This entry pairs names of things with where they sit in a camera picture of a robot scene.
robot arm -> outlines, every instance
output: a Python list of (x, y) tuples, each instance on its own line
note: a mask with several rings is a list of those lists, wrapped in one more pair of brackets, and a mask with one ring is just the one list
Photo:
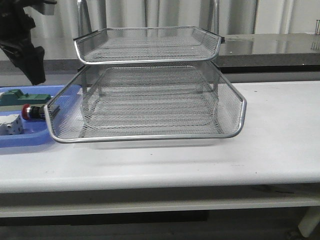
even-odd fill
[(0, 48), (33, 85), (46, 81), (45, 50), (32, 44), (30, 30), (36, 25), (24, 7), (31, 6), (44, 15), (53, 15), (56, 3), (55, 0), (0, 0)]

white block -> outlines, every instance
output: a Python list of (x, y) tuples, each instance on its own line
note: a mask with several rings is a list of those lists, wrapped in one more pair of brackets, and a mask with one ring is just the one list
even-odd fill
[(23, 130), (20, 114), (0, 116), (0, 135), (18, 135)]

red cap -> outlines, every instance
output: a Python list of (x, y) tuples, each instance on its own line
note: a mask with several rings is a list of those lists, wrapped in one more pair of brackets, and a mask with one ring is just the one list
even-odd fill
[(28, 103), (22, 106), (21, 115), (24, 120), (29, 120), (28, 113), (27, 113), (28, 107), (30, 107), (30, 104)]

wire mesh tray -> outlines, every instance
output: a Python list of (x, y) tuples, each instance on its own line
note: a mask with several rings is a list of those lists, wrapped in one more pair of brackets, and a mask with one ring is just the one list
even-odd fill
[(230, 138), (245, 110), (216, 67), (199, 61), (86, 66), (45, 116), (56, 141), (77, 143)]
[(218, 56), (221, 37), (192, 26), (105, 28), (75, 40), (85, 64), (203, 61)]

blue plastic bin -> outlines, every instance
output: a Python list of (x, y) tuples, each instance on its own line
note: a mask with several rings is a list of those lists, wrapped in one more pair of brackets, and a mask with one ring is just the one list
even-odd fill
[[(63, 85), (0, 87), (0, 93), (7, 92), (12, 89), (21, 89), (24, 94), (50, 94), (53, 97), (63, 87)], [(0, 111), (0, 116), (10, 114), (21, 114), (21, 111)], [(52, 141), (45, 120), (26, 121), (22, 119), (22, 125), (23, 134), (0, 136), (0, 148), (34, 146)]]

